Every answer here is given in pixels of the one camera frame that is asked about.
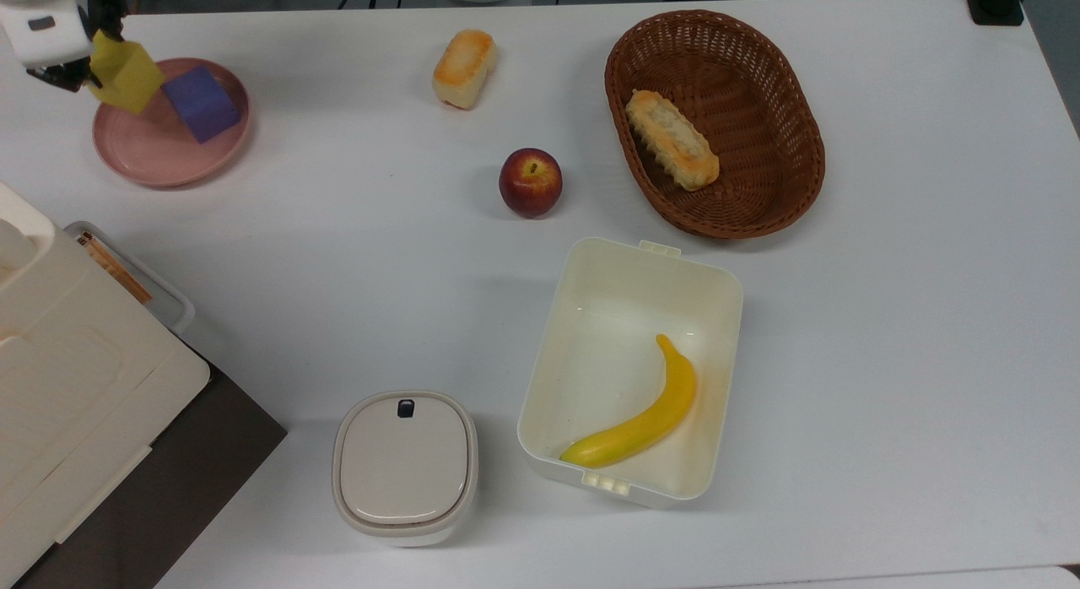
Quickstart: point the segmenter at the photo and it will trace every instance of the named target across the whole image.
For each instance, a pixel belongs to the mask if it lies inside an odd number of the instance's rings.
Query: apple
[[[499,172],[499,192],[507,206],[526,218],[546,214],[563,193],[563,170],[538,148],[513,151]]]

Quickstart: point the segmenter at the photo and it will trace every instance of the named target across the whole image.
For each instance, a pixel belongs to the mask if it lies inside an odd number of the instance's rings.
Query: yellow banana
[[[667,383],[657,401],[632,419],[575,442],[559,460],[591,469],[615,465],[664,439],[686,418],[698,392],[693,365],[667,336],[659,334],[657,344],[664,353],[667,374]]]

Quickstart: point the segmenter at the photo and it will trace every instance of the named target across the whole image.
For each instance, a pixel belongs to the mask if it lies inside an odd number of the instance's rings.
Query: blue cube
[[[240,122],[237,105],[205,66],[179,75],[161,89],[200,144]]]

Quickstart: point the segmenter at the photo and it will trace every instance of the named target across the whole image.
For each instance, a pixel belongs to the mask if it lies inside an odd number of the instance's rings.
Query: bread
[[[720,176],[720,160],[708,149],[708,140],[659,93],[635,91],[626,117],[664,171],[686,190],[703,188]]]
[[[495,69],[497,57],[495,40],[488,32],[457,32],[432,75],[435,95],[451,106],[472,108],[484,85],[484,79]]]

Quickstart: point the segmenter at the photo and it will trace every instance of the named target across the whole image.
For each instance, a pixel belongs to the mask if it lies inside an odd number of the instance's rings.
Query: wicker basket
[[[806,213],[821,190],[825,147],[787,59],[742,22],[710,11],[660,13],[625,32],[604,73],[630,170],[649,203],[691,235],[748,239]],[[720,177],[687,192],[626,121],[634,90],[671,102],[708,139]]]

